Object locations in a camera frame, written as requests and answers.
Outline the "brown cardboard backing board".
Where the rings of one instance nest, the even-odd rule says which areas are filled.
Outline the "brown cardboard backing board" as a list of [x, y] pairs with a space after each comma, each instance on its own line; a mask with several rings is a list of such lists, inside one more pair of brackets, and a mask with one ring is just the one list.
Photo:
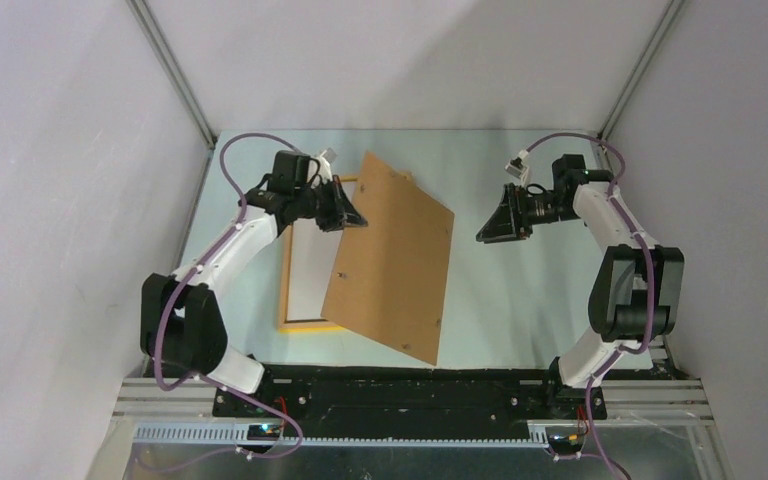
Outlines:
[[371, 152], [351, 197], [323, 317], [429, 365], [438, 362], [455, 214]]

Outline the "yellow wooden picture frame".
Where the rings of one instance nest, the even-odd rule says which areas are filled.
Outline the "yellow wooden picture frame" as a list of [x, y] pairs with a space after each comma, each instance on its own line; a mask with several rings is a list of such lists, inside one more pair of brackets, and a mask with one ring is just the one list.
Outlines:
[[287, 320], [287, 304], [289, 293], [289, 271], [290, 271], [290, 251], [292, 226], [287, 227], [281, 234], [282, 242], [282, 265], [281, 282], [278, 301], [277, 329], [281, 333], [312, 333], [312, 332], [330, 332], [339, 331], [340, 326], [325, 319], [322, 314], [322, 320], [307, 320], [293, 323]]

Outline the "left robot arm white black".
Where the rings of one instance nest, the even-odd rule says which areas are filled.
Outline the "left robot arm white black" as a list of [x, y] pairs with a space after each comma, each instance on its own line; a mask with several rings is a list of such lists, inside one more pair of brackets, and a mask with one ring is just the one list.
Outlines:
[[232, 346], [220, 297], [246, 265], [298, 220], [323, 232], [365, 227], [325, 149], [310, 156], [276, 153], [271, 172], [247, 191], [229, 226], [202, 254], [168, 275], [153, 273], [141, 290], [140, 348], [156, 364], [170, 364], [238, 391], [237, 402], [252, 416], [276, 403], [264, 382], [265, 366]]

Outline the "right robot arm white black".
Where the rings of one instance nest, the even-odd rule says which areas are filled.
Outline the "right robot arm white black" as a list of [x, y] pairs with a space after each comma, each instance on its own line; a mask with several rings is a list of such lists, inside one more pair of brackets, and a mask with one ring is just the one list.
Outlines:
[[649, 235], [629, 211], [614, 175], [590, 169], [582, 156], [552, 164], [551, 188], [530, 180], [527, 151], [505, 167], [515, 182], [476, 235], [483, 244], [528, 239], [536, 226], [580, 220], [603, 254], [591, 289], [589, 327], [558, 357], [541, 392], [545, 411], [566, 418], [582, 403], [579, 389], [595, 388], [625, 354], [646, 351], [675, 326], [684, 262], [677, 247]]

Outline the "orange flower photo print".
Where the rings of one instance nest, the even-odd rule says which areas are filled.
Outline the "orange flower photo print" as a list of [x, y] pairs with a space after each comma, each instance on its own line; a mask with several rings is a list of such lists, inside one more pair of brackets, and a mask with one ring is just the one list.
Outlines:
[[292, 226], [287, 320], [322, 320], [330, 276], [342, 231], [322, 232], [314, 220]]

